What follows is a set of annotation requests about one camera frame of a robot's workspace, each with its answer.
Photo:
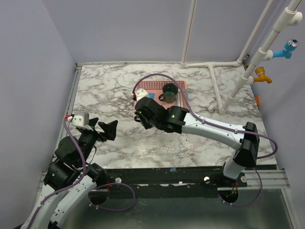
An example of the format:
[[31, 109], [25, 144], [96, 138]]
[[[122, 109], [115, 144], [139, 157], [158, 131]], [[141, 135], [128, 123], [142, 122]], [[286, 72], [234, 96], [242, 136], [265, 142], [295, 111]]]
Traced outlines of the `pink plastic basket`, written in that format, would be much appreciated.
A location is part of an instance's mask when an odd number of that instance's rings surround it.
[[178, 81], [176, 85], [173, 81], [144, 80], [135, 89], [134, 105], [143, 97], [152, 98], [165, 109], [171, 106], [187, 108], [182, 91], [186, 94], [186, 82]]

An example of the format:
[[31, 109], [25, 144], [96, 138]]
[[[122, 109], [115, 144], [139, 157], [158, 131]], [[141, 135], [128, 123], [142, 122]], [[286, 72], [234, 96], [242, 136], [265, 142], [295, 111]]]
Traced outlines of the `dark green mug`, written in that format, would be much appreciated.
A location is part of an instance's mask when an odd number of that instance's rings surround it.
[[177, 93], [179, 92], [178, 87], [174, 83], [167, 83], [162, 88], [162, 94], [159, 95], [158, 99], [165, 103], [173, 103], [176, 101]]

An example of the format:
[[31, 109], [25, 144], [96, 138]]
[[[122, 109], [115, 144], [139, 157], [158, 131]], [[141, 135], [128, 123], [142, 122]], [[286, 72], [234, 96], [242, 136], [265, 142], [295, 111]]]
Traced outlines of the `dark blue mug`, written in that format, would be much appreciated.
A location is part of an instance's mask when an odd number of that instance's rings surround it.
[[135, 120], [136, 122], [141, 122], [141, 120], [140, 120], [140, 118], [139, 118], [138, 115], [136, 115], [136, 116], [134, 117], [134, 120]]

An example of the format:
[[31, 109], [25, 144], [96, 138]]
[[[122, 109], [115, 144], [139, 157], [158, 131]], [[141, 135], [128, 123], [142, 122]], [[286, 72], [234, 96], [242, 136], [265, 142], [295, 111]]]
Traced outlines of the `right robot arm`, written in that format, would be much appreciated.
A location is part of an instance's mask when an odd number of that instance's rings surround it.
[[157, 128], [166, 133], [191, 134], [223, 143], [234, 154], [224, 163], [220, 183], [230, 187], [245, 168], [256, 166], [260, 139], [254, 123], [232, 125], [192, 114], [188, 109], [164, 108], [152, 98], [144, 97], [135, 105], [135, 120], [145, 129]]

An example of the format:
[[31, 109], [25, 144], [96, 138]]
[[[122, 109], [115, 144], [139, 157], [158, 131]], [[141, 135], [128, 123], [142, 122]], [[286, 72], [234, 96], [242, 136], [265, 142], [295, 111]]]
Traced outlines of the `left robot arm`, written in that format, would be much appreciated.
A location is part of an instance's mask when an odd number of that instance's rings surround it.
[[81, 133], [79, 138], [64, 137], [55, 150], [57, 159], [47, 170], [41, 194], [28, 219], [20, 229], [60, 229], [68, 215], [94, 188], [109, 182], [106, 170], [86, 159], [97, 141], [113, 141], [118, 121], [100, 122], [98, 118], [81, 115], [68, 116], [66, 120]]

